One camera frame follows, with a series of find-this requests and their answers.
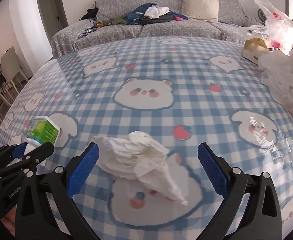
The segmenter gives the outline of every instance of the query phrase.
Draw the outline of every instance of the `plastic bag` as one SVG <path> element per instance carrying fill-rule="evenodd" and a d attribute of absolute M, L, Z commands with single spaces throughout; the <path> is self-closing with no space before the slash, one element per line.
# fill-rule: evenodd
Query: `plastic bag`
<path fill-rule="evenodd" d="M 258 60 L 261 83 L 268 86 L 271 96 L 293 114 L 293 55 L 275 50 Z"/>
<path fill-rule="evenodd" d="M 284 54 L 289 55 L 293 47 L 293 21 L 283 12 L 276 9 L 268 0 L 254 0 L 267 17 L 265 26 L 252 25 L 242 27 L 249 39 L 262 38 L 268 48 L 279 48 Z"/>

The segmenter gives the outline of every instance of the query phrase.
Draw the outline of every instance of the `sofa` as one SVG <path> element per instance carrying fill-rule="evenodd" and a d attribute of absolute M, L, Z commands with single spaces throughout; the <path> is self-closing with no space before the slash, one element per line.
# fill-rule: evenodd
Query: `sofa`
<path fill-rule="evenodd" d="M 170 10 L 181 13 L 183 0 L 96 0 L 99 8 L 97 17 L 98 20 L 120 17 L 144 3 L 168 6 Z M 54 57 L 111 41 L 149 36 L 196 36 L 243 44 L 245 36 L 239 31 L 239 26 L 254 24 L 258 23 L 245 16 L 239 0 L 220 0 L 218 23 L 188 19 L 145 26 L 112 25 L 78 39 L 93 25 L 92 20 L 82 20 L 55 34 L 51 44 Z"/>

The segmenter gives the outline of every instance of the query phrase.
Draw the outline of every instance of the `blue jacket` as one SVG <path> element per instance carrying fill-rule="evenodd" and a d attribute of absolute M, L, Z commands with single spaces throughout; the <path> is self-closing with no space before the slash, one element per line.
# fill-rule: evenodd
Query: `blue jacket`
<path fill-rule="evenodd" d="M 132 12 L 130 13 L 126 13 L 123 16 L 123 19 L 127 21 L 128 24 L 130 25 L 138 25 L 140 24 L 140 19 L 143 19 L 145 12 L 147 11 L 147 9 L 152 6 L 152 5 L 157 5 L 156 3 L 145 3 L 140 5 L 138 8 L 134 9 Z M 168 14 L 171 14 L 173 16 L 177 16 L 177 17 L 181 17 L 185 20 L 188 19 L 188 17 L 179 14 L 179 13 L 175 13 L 173 11 L 169 11 Z"/>

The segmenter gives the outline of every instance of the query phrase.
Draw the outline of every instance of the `beige pillow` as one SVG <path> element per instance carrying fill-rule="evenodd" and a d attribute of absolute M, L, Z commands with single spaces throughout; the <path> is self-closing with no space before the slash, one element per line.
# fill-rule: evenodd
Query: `beige pillow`
<path fill-rule="evenodd" d="M 182 14 L 209 22 L 218 22 L 219 0 L 183 0 Z"/>

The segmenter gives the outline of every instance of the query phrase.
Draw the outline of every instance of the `black bag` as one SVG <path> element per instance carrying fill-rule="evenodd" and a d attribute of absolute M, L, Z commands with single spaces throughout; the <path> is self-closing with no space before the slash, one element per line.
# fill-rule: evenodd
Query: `black bag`
<path fill-rule="evenodd" d="M 93 9 L 87 10 L 87 14 L 83 15 L 81 20 L 85 20 L 85 19 L 96 20 L 96 15 L 97 15 L 98 11 L 99 11 L 99 9 L 97 7 L 94 7 Z"/>
<path fill-rule="evenodd" d="M 172 21 L 173 17 L 174 16 L 171 14 L 161 15 L 157 19 L 150 19 L 150 18 L 144 17 L 142 20 L 140 20 L 140 24 L 147 25 L 147 24 L 151 24 L 151 23 L 166 23 L 166 22 Z"/>

